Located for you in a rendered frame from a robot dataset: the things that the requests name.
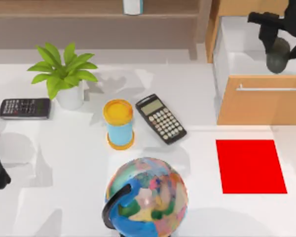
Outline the dark grey computer mouse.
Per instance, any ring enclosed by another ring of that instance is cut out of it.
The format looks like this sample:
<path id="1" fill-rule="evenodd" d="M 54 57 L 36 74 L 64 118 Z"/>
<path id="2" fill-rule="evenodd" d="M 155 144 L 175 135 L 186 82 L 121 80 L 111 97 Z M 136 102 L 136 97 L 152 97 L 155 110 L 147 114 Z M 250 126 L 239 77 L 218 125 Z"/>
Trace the dark grey computer mouse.
<path id="1" fill-rule="evenodd" d="M 266 55 L 266 66 L 274 74 L 283 72 L 289 61 L 291 47 L 284 38 L 277 38 Z"/>

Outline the white drawer inside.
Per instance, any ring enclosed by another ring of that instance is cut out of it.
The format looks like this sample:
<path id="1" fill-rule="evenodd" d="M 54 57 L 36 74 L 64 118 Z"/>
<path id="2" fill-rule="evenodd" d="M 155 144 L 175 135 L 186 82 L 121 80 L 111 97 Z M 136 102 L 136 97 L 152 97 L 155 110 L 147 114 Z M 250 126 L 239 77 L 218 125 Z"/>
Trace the white drawer inside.
<path id="1" fill-rule="evenodd" d="M 259 25 L 248 23 L 247 17 L 221 17 L 213 63 L 216 97 L 220 100 L 230 75 L 274 75 L 266 66 Z"/>

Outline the wooden cabinet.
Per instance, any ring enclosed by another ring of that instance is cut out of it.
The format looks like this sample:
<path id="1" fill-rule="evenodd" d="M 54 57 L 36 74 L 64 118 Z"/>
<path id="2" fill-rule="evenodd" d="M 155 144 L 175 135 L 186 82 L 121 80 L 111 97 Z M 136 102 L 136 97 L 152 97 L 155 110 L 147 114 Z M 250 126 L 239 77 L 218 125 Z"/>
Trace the wooden cabinet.
<path id="1" fill-rule="evenodd" d="M 209 23 L 205 38 L 207 61 L 213 63 L 213 52 L 223 16 L 247 16 L 251 12 L 271 12 L 284 17 L 289 0 L 212 0 Z"/>

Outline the pale wooden drawer front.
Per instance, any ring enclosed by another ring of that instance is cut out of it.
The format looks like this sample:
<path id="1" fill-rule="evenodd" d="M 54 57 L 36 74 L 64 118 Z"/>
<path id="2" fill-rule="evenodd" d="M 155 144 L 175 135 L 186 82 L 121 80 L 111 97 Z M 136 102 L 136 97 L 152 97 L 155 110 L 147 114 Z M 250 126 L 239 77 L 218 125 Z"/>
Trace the pale wooden drawer front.
<path id="1" fill-rule="evenodd" d="M 296 75 L 231 75 L 218 125 L 296 125 L 296 91 L 236 91 L 244 87 L 296 88 Z"/>

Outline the flat red square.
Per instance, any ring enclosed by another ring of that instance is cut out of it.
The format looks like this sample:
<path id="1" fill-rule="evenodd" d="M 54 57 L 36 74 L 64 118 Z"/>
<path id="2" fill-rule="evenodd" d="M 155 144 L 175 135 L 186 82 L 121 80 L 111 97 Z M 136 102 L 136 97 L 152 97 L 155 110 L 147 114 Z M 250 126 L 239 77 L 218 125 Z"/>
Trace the flat red square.
<path id="1" fill-rule="evenodd" d="M 286 194 L 274 140 L 216 140 L 224 194 Z"/>

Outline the black calculator with white keys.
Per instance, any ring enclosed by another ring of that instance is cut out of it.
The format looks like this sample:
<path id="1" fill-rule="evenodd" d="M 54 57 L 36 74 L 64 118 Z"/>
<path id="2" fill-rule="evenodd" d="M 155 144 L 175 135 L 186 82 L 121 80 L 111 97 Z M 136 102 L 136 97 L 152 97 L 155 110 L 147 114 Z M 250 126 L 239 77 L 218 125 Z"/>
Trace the black calculator with white keys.
<path id="1" fill-rule="evenodd" d="M 135 106 L 149 127 L 165 144 L 171 145 L 187 135 L 182 124 L 156 94 L 145 97 Z"/>

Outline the white and blue bottle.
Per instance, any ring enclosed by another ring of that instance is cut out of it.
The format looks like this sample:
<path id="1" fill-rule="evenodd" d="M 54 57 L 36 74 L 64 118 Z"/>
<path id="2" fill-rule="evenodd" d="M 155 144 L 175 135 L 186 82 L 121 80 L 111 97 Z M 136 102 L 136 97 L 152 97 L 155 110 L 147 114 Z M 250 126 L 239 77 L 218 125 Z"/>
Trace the white and blue bottle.
<path id="1" fill-rule="evenodd" d="M 141 15 L 144 11 L 144 0 L 122 0 L 122 6 L 126 15 Z"/>

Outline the yellow and blue jar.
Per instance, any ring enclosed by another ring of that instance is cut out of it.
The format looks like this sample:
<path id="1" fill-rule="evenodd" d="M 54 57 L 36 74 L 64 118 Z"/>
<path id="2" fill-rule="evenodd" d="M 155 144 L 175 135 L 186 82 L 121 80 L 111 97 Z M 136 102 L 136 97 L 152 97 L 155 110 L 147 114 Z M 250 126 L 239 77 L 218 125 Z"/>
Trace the yellow and blue jar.
<path id="1" fill-rule="evenodd" d="M 133 107 L 123 99 L 108 101 L 103 108 L 107 128 L 107 141 L 115 150 L 130 148 L 135 140 Z"/>

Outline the colourful globe with black stand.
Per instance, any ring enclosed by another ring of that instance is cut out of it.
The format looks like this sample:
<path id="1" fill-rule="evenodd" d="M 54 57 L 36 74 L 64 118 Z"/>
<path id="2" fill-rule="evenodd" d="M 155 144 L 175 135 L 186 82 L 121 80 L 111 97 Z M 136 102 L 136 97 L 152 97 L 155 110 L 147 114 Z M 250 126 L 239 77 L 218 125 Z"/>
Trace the colourful globe with black stand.
<path id="1" fill-rule="evenodd" d="M 136 158 L 111 177 L 102 220 L 120 237 L 171 237 L 187 207 L 185 183 L 169 163 L 151 157 Z"/>

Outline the green plant in white pot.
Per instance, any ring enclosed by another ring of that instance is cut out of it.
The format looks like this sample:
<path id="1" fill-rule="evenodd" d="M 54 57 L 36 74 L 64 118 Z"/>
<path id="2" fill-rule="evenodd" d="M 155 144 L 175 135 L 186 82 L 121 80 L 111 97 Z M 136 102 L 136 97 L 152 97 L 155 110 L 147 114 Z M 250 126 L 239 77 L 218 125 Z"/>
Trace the green plant in white pot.
<path id="1" fill-rule="evenodd" d="M 63 54 L 49 42 L 36 48 L 42 60 L 27 69 L 28 72 L 37 72 L 31 84 L 46 82 L 50 100 L 56 99 L 66 110 L 80 108 L 84 103 L 83 82 L 98 82 L 91 72 L 98 67 L 89 61 L 94 54 L 76 54 L 73 42 L 65 47 Z"/>

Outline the black calculator with dark keys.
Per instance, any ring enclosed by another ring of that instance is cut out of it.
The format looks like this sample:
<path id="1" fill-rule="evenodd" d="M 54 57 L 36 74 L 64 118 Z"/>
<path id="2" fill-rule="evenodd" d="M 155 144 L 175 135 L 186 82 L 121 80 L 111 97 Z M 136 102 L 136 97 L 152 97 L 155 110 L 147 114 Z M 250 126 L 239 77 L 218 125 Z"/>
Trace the black calculator with dark keys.
<path id="1" fill-rule="evenodd" d="M 48 119 L 51 110 L 49 98 L 9 98 L 0 105 L 1 119 Z"/>

